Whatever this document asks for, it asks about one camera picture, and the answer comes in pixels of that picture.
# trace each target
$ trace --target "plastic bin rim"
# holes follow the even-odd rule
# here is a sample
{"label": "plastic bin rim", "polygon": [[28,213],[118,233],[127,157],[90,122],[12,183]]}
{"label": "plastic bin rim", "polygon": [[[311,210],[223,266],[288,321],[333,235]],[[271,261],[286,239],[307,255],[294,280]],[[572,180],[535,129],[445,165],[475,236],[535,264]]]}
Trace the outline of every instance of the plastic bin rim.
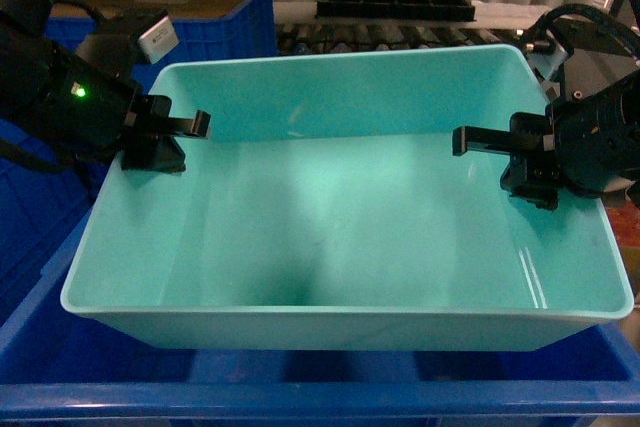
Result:
{"label": "plastic bin rim", "polygon": [[[461,46],[461,47],[451,47],[446,49],[447,54],[461,54],[463,52],[471,53],[473,51],[478,50],[502,50],[505,53],[509,53],[509,55],[513,56],[514,59],[517,59],[521,62],[525,67],[525,71],[528,73],[529,77],[533,82],[538,84],[535,75],[529,68],[526,59],[522,52],[511,46],[511,45],[483,45],[483,46]],[[443,52],[441,49],[434,50],[413,50],[413,51],[388,51],[388,52],[358,52],[352,53],[348,56],[344,54],[326,54],[318,58],[319,61],[324,59],[336,58],[339,57],[341,59],[351,59],[355,57],[363,57],[363,56],[383,56],[383,55],[397,55],[397,56],[417,56],[417,55],[433,55],[435,52]],[[224,64],[247,64],[247,63],[271,63],[271,62],[295,62],[295,61],[305,61],[304,56],[299,57],[275,57],[275,58],[253,58],[253,59],[232,59],[232,60],[220,60],[220,61],[200,61],[200,62],[183,62],[183,63],[175,63],[171,64],[160,72],[156,82],[151,88],[150,93],[158,93],[158,85],[162,82],[163,76],[168,75],[174,69],[181,68],[193,68],[197,66],[205,66],[205,65],[224,65]],[[622,290],[624,292],[624,302],[618,309],[613,309],[611,311],[599,311],[597,315],[594,315],[594,312],[588,310],[566,310],[566,309],[535,309],[535,315],[531,309],[447,309],[447,308],[429,308],[429,309],[420,309],[413,308],[408,309],[405,307],[365,307],[365,306],[235,306],[235,307],[214,307],[214,306],[193,306],[193,307],[171,307],[167,309],[162,306],[110,306],[108,309],[96,309],[88,306],[76,306],[69,300],[69,289],[71,284],[71,279],[73,278],[77,263],[74,259],[74,262],[71,265],[71,269],[67,276],[67,279],[62,287],[62,292],[60,294],[60,301],[65,310],[71,313],[75,313],[78,315],[87,315],[87,314],[103,314],[103,315],[118,315],[118,314],[130,314],[130,313],[162,313],[162,314],[210,314],[210,313],[220,313],[220,314],[235,314],[235,315],[253,315],[256,313],[281,313],[281,314],[289,314],[289,315],[318,315],[318,314],[334,314],[334,315],[409,315],[409,316],[418,316],[418,315],[459,315],[459,316],[473,316],[473,317],[483,317],[490,315],[492,317],[500,317],[500,318],[529,318],[535,317],[539,318],[541,316],[547,319],[562,319],[567,320],[567,318],[573,319],[577,322],[583,322],[590,320],[591,323],[607,323],[615,320],[619,320],[623,317],[626,317],[631,313],[634,307],[635,299],[633,293],[631,291],[631,286],[629,285],[626,271],[624,268],[624,263],[622,262],[622,256],[620,255],[620,251],[617,247],[617,242],[615,239],[615,235],[611,228],[611,224],[608,221],[607,213],[604,209],[604,206],[600,200],[594,200],[596,203],[598,214],[600,216],[602,224],[605,226],[606,238],[611,245],[612,252],[615,257],[616,270],[618,273],[618,278],[622,285]],[[90,230],[90,226],[92,224],[92,218],[89,219],[89,223],[87,225],[87,231]],[[83,235],[82,240],[80,242],[80,246],[78,250],[82,250],[85,242],[85,236]]]}

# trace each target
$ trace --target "black cable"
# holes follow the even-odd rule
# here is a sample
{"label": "black cable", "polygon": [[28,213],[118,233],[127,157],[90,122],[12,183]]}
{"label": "black cable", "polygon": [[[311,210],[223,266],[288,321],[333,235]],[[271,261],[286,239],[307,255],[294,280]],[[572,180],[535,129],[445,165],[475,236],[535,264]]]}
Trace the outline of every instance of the black cable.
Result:
{"label": "black cable", "polygon": [[584,4],[561,5],[544,14],[522,36],[523,46],[544,37],[549,26],[565,15],[578,15],[599,25],[620,42],[636,60],[640,60],[640,38],[636,33],[600,9]]}
{"label": "black cable", "polygon": [[91,5],[82,2],[81,0],[54,0],[54,3],[71,5],[73,7],[82,9],[87,13],[89,17],[93,19],[96,24],[100,24],[100,22],[107,20],[107,18],[102,15],[102,12],[100,12],[96,7],[92,7]]}

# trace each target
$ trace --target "black component tray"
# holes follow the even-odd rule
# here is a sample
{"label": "black component tray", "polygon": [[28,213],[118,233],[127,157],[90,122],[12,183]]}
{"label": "black component tray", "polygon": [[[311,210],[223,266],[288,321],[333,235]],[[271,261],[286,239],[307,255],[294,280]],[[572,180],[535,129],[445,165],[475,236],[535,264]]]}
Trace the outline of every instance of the black component tray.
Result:
{"label": "black component tray", "polygon": [[469,0],[319,0],[318,17],[473,21]]}

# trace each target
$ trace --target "blue crate rim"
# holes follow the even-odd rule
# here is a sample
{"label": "blue crate rim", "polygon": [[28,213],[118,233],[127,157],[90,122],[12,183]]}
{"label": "blue crate rim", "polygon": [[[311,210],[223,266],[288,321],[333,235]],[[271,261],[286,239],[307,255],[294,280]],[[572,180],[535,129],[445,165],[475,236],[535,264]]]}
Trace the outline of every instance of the blue crate rim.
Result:
{"label": "blue crate rim", "polygon": [[[215,19],[182,19],[182,18],[171,18],[172,22],[184,23],[184,24],[211,24],[211,23],[223,23],[233,20],[238,14],[240,14],[249,4],[251,4],[254,0],[243,0],[238,3],[233,9],[227,12],[224,16],[218,17]],[[60,22],[60,23],[93,23],[88,17],[49,17],[49,22]]]}

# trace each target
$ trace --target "blue plastic crate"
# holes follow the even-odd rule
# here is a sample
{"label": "blue plastic crate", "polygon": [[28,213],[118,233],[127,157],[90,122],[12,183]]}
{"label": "blue plastic crate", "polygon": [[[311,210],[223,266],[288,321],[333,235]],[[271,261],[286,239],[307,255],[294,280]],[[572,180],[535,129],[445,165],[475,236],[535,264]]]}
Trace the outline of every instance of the blue plastic crate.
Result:
{"label": "blue plastic crate", "polygon": [[85,222],[0,328],[0,420],[577,426],[640,412],[640,360],[614,325],[530,353],[148,347],[62,310]]}
{"label": "blue plastic crate", "polygon": [[[172,22],[180,43],[156,64],[139,65],[133,71],[145,92],[170,64],[273,57],[278,52],[273,0],[245,0],[219,19]],[[50,18],[45,35],[73,51],[93,28],[88,18]]]}
{"label": "blue plastic crate", "polygon": [[[2,120],[0,136],[55,160],[45,144]],[[73,171],[41,174],[0,159],[0,325],[89,206],[87,190]]]}

